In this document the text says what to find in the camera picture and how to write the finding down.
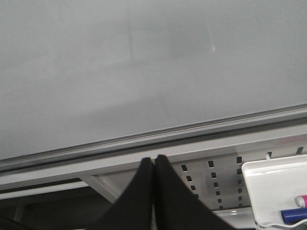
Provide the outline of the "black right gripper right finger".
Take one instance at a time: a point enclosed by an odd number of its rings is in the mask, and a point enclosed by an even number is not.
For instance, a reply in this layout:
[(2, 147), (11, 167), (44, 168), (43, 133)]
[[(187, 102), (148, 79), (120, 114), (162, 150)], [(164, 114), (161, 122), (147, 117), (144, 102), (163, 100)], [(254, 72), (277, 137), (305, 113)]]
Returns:
[(167, 156), (154, 162), (154, 209), (159, 230), (233, 230), (184, 184)]

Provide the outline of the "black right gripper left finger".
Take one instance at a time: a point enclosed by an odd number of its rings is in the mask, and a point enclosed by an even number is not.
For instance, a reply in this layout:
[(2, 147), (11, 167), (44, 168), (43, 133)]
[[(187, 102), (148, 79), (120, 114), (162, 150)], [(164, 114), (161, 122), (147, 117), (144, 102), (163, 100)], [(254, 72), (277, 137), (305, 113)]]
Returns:
[(152, 224), (154, 166), (143, 158), (121, 196), (89, 230), (150, 230)]

